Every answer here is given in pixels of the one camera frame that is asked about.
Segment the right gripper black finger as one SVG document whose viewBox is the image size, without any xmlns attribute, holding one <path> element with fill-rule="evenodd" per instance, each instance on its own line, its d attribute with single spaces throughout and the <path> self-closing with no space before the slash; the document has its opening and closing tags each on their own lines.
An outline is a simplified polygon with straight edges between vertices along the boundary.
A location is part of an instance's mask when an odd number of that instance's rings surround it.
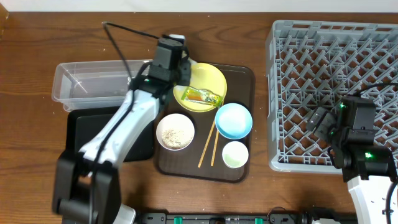
<svg viewBox="0 0 398 224">
<path fill-rule="evenodd" d="M 336 117 L 333 113 L 327 112 L 319 127 L 313 131 L 314 135 L 321 140 L 328 140 L 332 127 L 336 124 Z"/>
<path fill-rule="evenodd" d="M 327 109 L 324 107 L 317 107 L 312 113 L 306 124 L 306 130 L 316 130 L 322 122 L 324 116 L 327 113 Z"/>
</svg>

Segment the green yellow snack wrapper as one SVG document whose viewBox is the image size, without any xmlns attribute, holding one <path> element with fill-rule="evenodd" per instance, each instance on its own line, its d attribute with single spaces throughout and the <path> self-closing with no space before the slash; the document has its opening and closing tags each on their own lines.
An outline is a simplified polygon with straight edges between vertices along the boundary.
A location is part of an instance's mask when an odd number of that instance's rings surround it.
<svg viewBox="0 0 398 224">
<path fill-rule="evenodd" d="M 199 90 L 191 86 L 188 86 L 185 89 L 181 100 L 215 107 L 219 107 L 223 101 L 221 96 L 213 93 L 212 91 Z"/>
</svg>

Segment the white bowl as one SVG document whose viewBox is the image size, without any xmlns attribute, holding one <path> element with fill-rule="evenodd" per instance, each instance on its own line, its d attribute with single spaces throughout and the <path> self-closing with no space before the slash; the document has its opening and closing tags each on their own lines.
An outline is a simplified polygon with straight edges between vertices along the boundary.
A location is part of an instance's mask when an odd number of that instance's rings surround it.
<svg viewBox="0 0 398 224">
<path fill-rule="evenodd" d="M 195 127 L 188 116 L 174 113 L 162 118 L 156 128 L 159 144 L 170 151 L 185 149 L 195 136 Z"/>
</svg>

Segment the light blue bowl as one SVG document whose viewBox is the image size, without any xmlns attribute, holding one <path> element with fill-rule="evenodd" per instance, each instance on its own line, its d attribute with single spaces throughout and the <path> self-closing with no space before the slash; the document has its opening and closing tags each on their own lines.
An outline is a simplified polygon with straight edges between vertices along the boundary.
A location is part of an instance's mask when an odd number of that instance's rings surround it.
<svg viewBox="0 0 398 224">
<path fill-rule="evenodd" d="M 216 112 L 215 126 L 218 132 L 227 139 L 242 139 L 252 130 L 252 115 L 245 106 L 228 103 Z"/>
</svg>

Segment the pale green cup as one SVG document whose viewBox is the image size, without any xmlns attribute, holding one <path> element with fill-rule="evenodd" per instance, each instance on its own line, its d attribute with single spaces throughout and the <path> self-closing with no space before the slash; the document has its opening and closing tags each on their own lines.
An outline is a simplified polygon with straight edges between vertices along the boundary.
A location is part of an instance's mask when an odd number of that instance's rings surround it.
<svg viewBox="0 0 398 224">
<path fill-rule="evenodd" d="M 239 141 L 227 143 L 222 150 L 222 160 L 231 169 L 244 166 L 249 159 L 247 147 Z"/>
</svg>

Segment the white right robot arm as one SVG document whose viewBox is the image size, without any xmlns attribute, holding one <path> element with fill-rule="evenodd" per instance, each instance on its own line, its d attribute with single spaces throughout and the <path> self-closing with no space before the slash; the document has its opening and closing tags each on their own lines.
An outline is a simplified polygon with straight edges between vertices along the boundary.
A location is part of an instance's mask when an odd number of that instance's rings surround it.
<svg viewBox="0 0 398 224">
<path fill-rule="evenodd" d="M 328 144 L 332 165 L 342 171 L 359 223 L 397 223 L 397 170 L 392 152 L 374 143 L 376 105 L 345 96 L 335 114 L 319 106 L 306 129 Z"/>
</svg>

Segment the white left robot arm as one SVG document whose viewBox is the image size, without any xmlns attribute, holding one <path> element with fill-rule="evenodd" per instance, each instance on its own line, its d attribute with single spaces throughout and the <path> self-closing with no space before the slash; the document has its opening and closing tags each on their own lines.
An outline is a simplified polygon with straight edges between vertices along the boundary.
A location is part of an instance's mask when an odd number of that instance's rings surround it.
<svg viewBox="0 0 398 224">
<path fill-rule="evenodd" d="M 77 223 L 133 223 L 136 211 L 122 204 L 119 168 L 143 130 L 168 103 L 173 88 L 188 86 L 193 62 L 142 64 L 122 105 L 104 128 L 78 152 L 57 160 L 52 211 Z"/>
</svg>

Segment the grey plastic dishwasher rack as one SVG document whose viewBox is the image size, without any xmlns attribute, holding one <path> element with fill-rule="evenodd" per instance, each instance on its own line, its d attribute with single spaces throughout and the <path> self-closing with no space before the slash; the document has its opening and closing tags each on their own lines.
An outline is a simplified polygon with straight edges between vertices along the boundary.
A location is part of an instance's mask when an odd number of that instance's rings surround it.
<svg viewBox="0 0 398 224">
<path fill-rule="evenodd" d="M 278 20 L 266 40 L 272 170 L 337 174 L 327 144 L 306 130 L 313 110 L 337 112 L 359 91 L 376 105 L 375 144 L 397 153 L 397 26 Z"/>
</svg>

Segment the clear plastic waste bin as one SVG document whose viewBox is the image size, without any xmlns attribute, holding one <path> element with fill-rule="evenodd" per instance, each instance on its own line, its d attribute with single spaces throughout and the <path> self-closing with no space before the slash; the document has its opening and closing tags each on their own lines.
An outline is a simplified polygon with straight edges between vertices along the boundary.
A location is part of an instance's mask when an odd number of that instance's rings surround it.
<svg viewBox="0 0 398 224">
<path fill-rule="evenodd" d="M 52 99 L 65 111 L 120 106 L 130 81 L 120 60 L 61 63 L 55 70 Z"/>
</svg>

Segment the wooden chopstick left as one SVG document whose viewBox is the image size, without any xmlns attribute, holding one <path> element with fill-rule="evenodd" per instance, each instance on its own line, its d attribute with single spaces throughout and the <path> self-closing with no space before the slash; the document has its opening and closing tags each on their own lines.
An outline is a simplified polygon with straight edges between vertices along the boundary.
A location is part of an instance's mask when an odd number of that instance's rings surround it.
<svg viewBox="0 0 398 224">
<path fill-rule="evenodd" d="M 204 146 L 204 148 L 203 148 L 203 151 L 202 151 L 202 154 L 201 154 L 201 157 L 200 157 L 198 166 L 197 166 L 198 168 L 200 168 L 201 165 L 202 165 L 202 163 L 203 163 L 203 160 L 204 160 L 204 157 L 205 157 L 205 154 L 206 154 L 206 150 L 207 150 L 207 148 L 208 148 L 208 144 L 209 144 L 209 141 L 210 141 L 211 136 L 212 136 L 212 134 L 213 134 L 214 128 L 215 128 L 215 119 L 213 120 L 213 123 L 212 123 L 212 125 L 211 125 L 211 129 L 210 129 L 210 131 L 209 131 L 209 133 L 208 133 L 208 137 L 207 137 L 207 139 L 206 139 L 205 146 Z"/>
</svg>

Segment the dark brown serving tray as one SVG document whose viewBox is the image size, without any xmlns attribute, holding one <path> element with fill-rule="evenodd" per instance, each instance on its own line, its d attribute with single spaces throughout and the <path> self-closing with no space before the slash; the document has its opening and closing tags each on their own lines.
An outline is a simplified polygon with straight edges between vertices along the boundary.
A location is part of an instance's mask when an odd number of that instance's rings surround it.
<svg viewBox="0 0 398 224">
<path fill-rule="evenodd" d="M 239 103 L 250 112 L 254 107 L 255 75 L 247 67 L 216 64 L 226 78 L 228 91 L 226 103 Z M 192 143 L 185 149 L 170 151 L 163 148 L 158 142 L 155 144 L 155 166 L 159 172 L 166 175 L 189 177 L 203 180 L 214 180 L 227 183 L 242 181 L 249 172 L 249 162 L 244 166 L 231 169 L 222 160 L 222 150 L 230 142 L 229 139 L 219 135 L 214 166 L 211 167 L 211 157 L 215 141 L 216 127 L 208 144 L 203 163 L 198 168 L 198 163 L 205 146 L 208 133 L 216 115 L 216 110 L 197 113 L 186 110 L 173 99 L 164 111 L 164 115 L 179 113 L 188 116 L 195 127 L 195 136 Z"/>
</svg>

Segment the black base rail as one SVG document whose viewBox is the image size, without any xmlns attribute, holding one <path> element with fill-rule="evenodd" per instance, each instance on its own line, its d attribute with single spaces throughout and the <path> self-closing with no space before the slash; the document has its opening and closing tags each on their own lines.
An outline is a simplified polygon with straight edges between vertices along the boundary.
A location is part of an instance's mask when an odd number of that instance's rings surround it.
<svg viewBox="0 0 398 224">
<path fill-rule="evenodd" d="M 274 207 L 266 213 L 139 213 L 134 224 L 357 224 L 355 214 L 337 213 L 330 208 L 312 207 L 302 212 Z"/>
</svg>

